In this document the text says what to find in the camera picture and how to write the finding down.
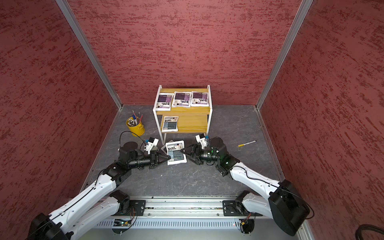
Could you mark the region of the purple coffee bag bottom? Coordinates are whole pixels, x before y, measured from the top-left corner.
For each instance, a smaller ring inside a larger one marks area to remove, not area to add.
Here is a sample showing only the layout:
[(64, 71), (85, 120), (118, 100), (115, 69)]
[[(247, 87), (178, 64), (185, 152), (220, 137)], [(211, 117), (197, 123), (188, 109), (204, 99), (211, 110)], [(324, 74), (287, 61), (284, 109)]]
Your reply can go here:
[(209, 94), (205, 92), (192, 92), (191, 107), (208, 107)]

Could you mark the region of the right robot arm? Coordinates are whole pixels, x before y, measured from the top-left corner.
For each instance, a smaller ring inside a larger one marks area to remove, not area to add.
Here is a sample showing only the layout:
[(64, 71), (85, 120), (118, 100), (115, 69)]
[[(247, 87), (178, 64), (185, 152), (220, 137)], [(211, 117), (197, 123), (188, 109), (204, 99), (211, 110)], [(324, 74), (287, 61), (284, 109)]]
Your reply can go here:
[(193, 144), (180, 150), (196, 165), (213, 164), (219, 173), (250, 188), (237, 198), (239, 214), (260, 214), (268, 217), (286, 234), (294, 236), (311, 212), (294, 185), (263, 176), (247, 167), (227, 151), (223, 140), (215, 137), (206, 147)]

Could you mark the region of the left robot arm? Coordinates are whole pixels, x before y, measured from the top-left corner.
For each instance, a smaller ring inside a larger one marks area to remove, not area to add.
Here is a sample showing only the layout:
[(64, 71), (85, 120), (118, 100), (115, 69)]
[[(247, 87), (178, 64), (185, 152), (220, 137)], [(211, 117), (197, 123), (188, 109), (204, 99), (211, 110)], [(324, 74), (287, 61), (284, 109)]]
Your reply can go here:
[(77, 240), (107, 217), (134, 214), (130, 197), (117, 188), (133, 169), (158, 165), (170, 160), (158, 150), (142, 152), (135, 142), (119, 148), (116, 162), (102, 170), (97, 179), (81, 193), (49, 215), (40, 213), (31, 222), (29, 240)]

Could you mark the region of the yellow pen bucket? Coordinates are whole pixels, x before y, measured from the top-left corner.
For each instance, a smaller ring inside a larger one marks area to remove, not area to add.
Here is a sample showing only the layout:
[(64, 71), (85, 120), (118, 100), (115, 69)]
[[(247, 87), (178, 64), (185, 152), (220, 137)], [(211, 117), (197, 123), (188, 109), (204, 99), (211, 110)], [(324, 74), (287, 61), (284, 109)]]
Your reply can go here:
[(142, 136), (145, 133), (145, 127), (142, 122), (134, 117), (130, 117), (126, 120), (126, 125), (129, 128), (129, 131), (132, 132), (132, 135)]

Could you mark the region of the pens in bucket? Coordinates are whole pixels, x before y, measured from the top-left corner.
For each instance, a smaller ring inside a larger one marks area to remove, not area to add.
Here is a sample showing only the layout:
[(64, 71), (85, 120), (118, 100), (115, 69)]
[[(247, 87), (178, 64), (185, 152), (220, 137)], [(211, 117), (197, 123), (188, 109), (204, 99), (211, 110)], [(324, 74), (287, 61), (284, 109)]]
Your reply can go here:
[(139, 112), (137, 115), (133, 111), (133, 115), (127, 119), (126, 125), (128, 127), (135, 127), (142, 123), (143, 115)]

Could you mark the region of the white frame wooden shelf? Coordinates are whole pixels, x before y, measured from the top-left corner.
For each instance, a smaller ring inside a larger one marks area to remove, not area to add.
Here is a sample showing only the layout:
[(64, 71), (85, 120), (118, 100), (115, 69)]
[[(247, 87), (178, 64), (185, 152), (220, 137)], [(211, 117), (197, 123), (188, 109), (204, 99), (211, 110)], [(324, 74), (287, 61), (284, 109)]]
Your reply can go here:
[[(156, 109), (158, 97), (160, 94), (171, 94), (174, 92), (202, 92), (208, 94), (207, 107), (176, 107), (170, 111), (160, 111)], [(163, 132), (162, 127), (164, 123), (164, 117), (178, 117), (178, 131), (177, 134), (209, 134), (211, 119), (213, 113), (211, 86), (207, 85), (205, 89), (191, 89), (191, 88), (163, 88), (159, 85), (157, 95), (155, 97), (155, 104), (153, 107), (153, 114), (156, 121), (157, 129), (160, 135), (160, 140), (164, 145), (166, 143), (166, 137), (169, 133)]]

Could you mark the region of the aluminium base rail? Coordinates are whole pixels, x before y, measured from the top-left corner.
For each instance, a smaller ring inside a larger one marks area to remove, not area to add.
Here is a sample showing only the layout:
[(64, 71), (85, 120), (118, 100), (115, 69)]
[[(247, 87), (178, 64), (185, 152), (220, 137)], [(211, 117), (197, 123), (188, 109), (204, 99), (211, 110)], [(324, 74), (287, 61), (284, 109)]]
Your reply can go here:
[[(264, 199), (253, 193), (242, 193), (238, 197), (152, 197), (141, 198), (136, 200), (145, 200), (146, 209), (142, 218), (172, 218), (172, 219), (212, 219), (224, 218), (223, 201), (239, 201), (249, 212), (263, 215), (262, 217), (273, 218), (273, 213), (301, 214), (304, 218), (310, 214), (310, 208), (302, 200), (297, 199), (297, 203), (293, 202), (293, 198), (285, 204), (284, 198), (278, 197), (278, 205)], [(128, 211), (118, 210), (114, 214), (117, 218), (134, 217)]]

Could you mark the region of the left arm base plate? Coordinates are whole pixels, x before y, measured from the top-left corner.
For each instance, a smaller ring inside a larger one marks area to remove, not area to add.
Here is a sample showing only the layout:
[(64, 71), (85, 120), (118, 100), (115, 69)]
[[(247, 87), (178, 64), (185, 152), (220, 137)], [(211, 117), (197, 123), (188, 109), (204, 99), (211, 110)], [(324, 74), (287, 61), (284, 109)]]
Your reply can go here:
[(146, 209), (146, 203), (145, 200), (130, 200), (129, 201), (129, 209), (131, 209), (130, 214), (132, 216), (143, 216), (144, 211)]

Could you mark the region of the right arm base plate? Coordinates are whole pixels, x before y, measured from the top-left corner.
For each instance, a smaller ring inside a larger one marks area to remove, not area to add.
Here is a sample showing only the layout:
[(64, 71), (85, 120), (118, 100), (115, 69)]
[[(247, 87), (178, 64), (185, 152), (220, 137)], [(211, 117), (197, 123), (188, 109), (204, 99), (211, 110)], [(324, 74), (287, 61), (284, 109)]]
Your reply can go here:
[(225, 217), (262, 217), (263, 215), (249, 212), (239, 201), (226, 200), (222, 202)]

